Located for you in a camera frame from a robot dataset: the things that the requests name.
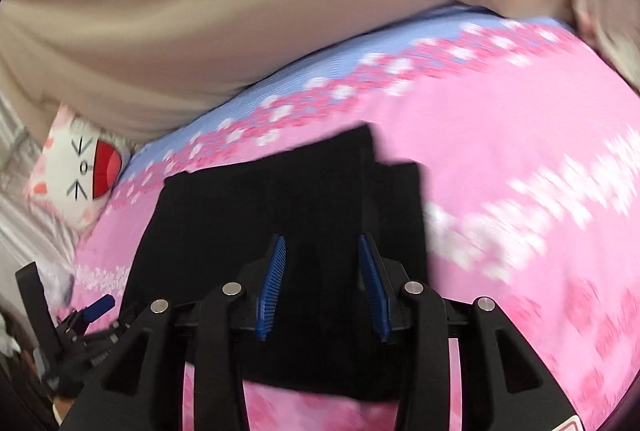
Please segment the black pants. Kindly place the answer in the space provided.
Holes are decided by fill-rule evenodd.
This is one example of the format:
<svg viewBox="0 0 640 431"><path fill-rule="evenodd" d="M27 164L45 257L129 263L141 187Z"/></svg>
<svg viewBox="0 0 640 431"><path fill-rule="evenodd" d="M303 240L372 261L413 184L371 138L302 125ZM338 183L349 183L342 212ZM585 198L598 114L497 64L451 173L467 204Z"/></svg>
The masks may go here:
<svg viewBox="0 0 640 431"><path fill-rule="evenodd" d="M413 279L428 277L419 167L386 165L360 126L254 162L168 178L138 245L120 314L152 301L202 300L286 243L273 327L265 340L236 336L245 380L299 392L394 401L408 349L375 333L358 288L358 241Z"/></svg>

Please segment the white cat face pillow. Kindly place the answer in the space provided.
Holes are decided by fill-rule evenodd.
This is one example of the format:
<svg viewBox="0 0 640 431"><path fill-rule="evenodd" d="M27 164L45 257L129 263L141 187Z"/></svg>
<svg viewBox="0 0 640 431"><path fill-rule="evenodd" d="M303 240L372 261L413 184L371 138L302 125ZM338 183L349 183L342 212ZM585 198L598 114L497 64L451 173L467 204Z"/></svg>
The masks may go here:
<svg viewBox="0 0 640 431"><path fill-rule="evenodd" d="M98 222L134 145L62 105L24 195L77 233Z"/></svg>

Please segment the pink floral bed sheet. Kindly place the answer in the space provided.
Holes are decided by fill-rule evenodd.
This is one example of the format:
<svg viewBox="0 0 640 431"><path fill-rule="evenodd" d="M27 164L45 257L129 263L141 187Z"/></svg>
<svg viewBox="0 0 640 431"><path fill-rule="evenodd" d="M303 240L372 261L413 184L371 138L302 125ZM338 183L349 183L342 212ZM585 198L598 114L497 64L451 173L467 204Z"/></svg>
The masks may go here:
<svg viewBox="0 0 640 431"><path fill-rule="evenodd" d="M285 68L146 145L77 248L70 303L125 290L164 181L371 125L419 162L447 298L495 299L594 430L639 370L639 100L548 18L452 8Z"/></svg>

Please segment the patterned beige cloth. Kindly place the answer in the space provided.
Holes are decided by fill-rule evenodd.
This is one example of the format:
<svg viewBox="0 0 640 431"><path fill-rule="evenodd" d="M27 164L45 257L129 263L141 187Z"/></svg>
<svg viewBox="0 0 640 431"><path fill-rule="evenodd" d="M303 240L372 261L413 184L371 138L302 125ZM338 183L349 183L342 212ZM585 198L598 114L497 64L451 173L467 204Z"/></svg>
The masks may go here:
<svg viewBox="0 0 640 431"><path fill-rule="evenodd" d="M639 0L572 0L579 35L639 87Z"/></svg>

